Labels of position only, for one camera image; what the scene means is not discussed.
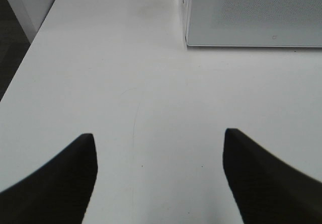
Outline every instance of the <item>black object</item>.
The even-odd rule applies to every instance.
[[[93,135],[83,134],[43,167],[0,193],[0,223],[82,223],[97,171]]]
[[[322,183],[238,129],[226,131],[223,168],[245,224],[322,223]]]

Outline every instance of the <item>scratch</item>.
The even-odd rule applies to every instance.
[[[127,90],[123,91],[123,92],[122,92],[122,94],[121,94],[120,96],[124,95],[125,93],[127,93],[127,92],[129,92],[129,91],[131,91],[131,90],[135,90],[135,89],[136,89],[136,87],[133,87],[133,88],[127,89]]]
[[[133,133],[132,133],[132,166],[134,167],[134,139],[135,139],[135,126],[136,126],[136,119],[137,119],[137,115],[139,113],[140,110],[140,106],[142,103],[144,97],[144,92],[142,93],[141,99],[139,101],[139,104],[137,105],[136,108],[136,113],[135,113],[135,117],[134,117],[134,123],[133,123]],[[133,183],[132,183],[132,193],[131,193],[131,199],[132,199],[132,223],[134,222],[134,179],[133,179]]]

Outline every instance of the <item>dark floor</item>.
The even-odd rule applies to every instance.
[[[0,0],[0,101],[30,43],[7,0]]]

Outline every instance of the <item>perforated metal panel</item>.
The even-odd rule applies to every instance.
[[[322,0],[185,0],[197,46],[322,46]]]

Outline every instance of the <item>white table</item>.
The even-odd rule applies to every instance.
[[[56,0],[0,103],[0,190],[92,132],[84,223],[241,224],[227,127],[322,180],[322,51],[187,50],[180,7]]]

